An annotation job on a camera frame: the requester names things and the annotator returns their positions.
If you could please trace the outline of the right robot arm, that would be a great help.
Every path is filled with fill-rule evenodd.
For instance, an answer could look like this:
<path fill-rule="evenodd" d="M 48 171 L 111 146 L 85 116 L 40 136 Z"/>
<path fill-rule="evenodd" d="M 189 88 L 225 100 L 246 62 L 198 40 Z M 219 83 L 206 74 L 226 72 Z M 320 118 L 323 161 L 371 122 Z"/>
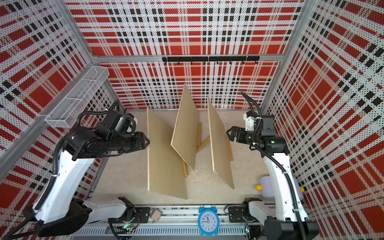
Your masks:
<path fill-rule="evenodd" d="M 306 213 L 290 166 L 290 152 L 283 137 L 274 128 L 274 116 L 262 115 L 260 106 L 251 97 L 241 93 L 250 106 L 244 114 L 245 127 L 233 126 L 227 130 L 230 141 L 246 144 L 258 151 L 264 160 L 274 193 L 275 209 L 260 199 L 243 201 L 243 217 L 257 220 L 262 237 L 268 240 L 313 240 L 320 233 L 319 225 Z"/>

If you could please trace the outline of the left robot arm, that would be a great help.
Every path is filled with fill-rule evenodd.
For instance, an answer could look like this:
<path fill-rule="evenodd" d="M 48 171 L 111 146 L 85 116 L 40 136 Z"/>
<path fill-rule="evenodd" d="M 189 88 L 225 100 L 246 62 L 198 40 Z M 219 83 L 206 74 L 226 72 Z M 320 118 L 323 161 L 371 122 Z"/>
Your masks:
<path fill-rule="evenodd" d="M 138 217 L 127 198 L 93 203 L 74 197 L 87 169 L 97 158 L 118 157 L 147 148 L 150 140 L 136 130 L 137 120 L 120 110 L 120 101 L 102 111 L 102 122 L 94 128 L 81 121 L 88 112 L 78 115 L 75 127 L 58 142 L 53 152 L 51 178 L 39 198 L 24 209 L 24 220 L 5 235 L 6 240 L 37 235 L 40 238 L 71 235 L 83 226 L 101 220 L 130 222 Z"/>

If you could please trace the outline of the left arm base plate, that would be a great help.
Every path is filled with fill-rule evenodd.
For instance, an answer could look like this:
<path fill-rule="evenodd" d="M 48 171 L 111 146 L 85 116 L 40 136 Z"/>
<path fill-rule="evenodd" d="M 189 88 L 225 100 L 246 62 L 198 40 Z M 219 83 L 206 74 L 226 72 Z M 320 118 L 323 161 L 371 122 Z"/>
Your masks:
<path fill-rule="evenodd" d="M 118 218 L 109 219 L 112 224 L 145 224 L 148 222 L 150 208 L 135 207 L 126 209 Z"/>

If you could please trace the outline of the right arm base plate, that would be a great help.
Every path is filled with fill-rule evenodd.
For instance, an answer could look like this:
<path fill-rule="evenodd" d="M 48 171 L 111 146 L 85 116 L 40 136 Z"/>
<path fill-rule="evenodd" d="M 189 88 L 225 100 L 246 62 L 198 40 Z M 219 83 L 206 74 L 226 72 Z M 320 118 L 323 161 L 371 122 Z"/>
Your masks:
<path fill-rule="evenodd" d="M 245 207 L 230 205 L 227 207 L 230 223 L 245 223 L 248 220 L 245 217 Z"/>

